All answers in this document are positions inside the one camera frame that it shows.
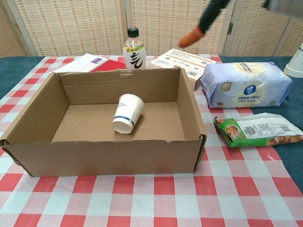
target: open cardboard box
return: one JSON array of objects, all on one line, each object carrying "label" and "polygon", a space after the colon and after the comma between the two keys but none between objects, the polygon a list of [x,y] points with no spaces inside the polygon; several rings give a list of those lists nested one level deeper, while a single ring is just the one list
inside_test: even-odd
[{"label": "open cardboard box", "polygon": [[[111,122],[119,97],[145,110],[131,134]],[[0,138],[32,176],[193,172],[206,130],[184,70],[52,73]]]}]

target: blue logo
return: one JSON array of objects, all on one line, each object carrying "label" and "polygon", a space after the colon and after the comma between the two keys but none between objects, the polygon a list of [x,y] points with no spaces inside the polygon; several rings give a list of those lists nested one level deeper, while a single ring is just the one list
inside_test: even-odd
[{"label": "blue logo", "polygon": [[256,86],[255,85],[250,85],[244,90],[245,95],[250,95],[256,91]]}]

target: plastic bottle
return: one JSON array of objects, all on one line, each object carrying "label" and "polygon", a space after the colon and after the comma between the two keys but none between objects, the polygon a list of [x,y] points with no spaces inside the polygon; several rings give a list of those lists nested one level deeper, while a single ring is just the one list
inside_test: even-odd
[{"label": "plastic bottle", "polygon": [[146,50],[143,41],[139,38],[139,29],[130,27],[127,30],[128,39],[123,48],[123,56],[128,69],[145,69]]}]

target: blue stripe on cup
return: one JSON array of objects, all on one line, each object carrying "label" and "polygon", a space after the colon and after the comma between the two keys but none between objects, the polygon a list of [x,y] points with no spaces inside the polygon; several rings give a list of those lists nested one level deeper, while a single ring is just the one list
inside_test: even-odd
[{"label": "blue stripe on cup", "polygon": [[131,121],[131,119],[129,119],[128,117],[124,117],[124,116],[116,116],[116,117],[114,117],[114,119],[116,119],[116,118],[123,118],[123,119],[126,119],[126,120],[130,121],[130,122],[133,124],[133,126],[134,126],[134,122]]}]

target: red notebook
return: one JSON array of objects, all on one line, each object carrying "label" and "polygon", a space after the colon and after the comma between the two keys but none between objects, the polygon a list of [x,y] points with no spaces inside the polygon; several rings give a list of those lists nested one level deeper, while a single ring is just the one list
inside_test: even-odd
[{"label": "red notebook", "polygon": [[92,72],[98,72],[98,71],[109,71],[109,70],[117,70],[117,69],[125,69],[126,66],[122,62],[108,60],[104,62],[102,65],[95,68]]}]

